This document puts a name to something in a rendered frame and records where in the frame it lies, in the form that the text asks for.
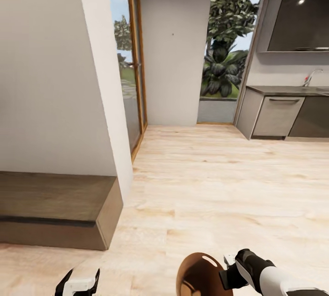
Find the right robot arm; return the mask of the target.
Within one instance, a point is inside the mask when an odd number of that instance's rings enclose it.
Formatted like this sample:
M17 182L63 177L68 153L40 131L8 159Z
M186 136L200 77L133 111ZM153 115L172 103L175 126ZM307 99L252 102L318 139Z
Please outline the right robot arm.
M249 284L263 296L329 296L319 286L294 277L261 259L249 248L223 255L227 270L219 272L224 291Z

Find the trash can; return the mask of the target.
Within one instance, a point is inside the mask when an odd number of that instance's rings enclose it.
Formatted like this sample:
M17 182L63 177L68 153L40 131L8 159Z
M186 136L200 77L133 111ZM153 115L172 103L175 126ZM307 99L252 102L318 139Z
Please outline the trash can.
M216 264L203 258L207 256ZM176 296L234 296L233 289L224 291L219 272L225 270L211 255L193 252L181 262L176 276Z

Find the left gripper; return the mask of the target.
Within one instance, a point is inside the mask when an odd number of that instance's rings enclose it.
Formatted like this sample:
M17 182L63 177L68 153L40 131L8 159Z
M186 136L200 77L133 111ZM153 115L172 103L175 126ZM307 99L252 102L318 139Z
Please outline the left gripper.
M56 286L56 292L54 296L62 296L64 290L64 284L67 282L73 273L73 269L69 271L69 273L61 280L61 282ZM92 294L96 293L98 281L100 277L100 269L98 269L97 274L95 275L95 283L92 288L87 289L87 291L76 291L73 296L92 296Z

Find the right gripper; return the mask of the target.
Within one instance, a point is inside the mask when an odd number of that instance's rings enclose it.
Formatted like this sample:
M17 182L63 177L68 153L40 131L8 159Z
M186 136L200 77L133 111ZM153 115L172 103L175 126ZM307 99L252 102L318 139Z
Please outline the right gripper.
M230 290L230 289L235 289L235 288L239 289L243 286L249 285L248 282L246 284L241 283L240 281L238 281L235 278L232 267L233 267L233 265L229 269L222 270L219 272L219 278L221 280L224 291Z

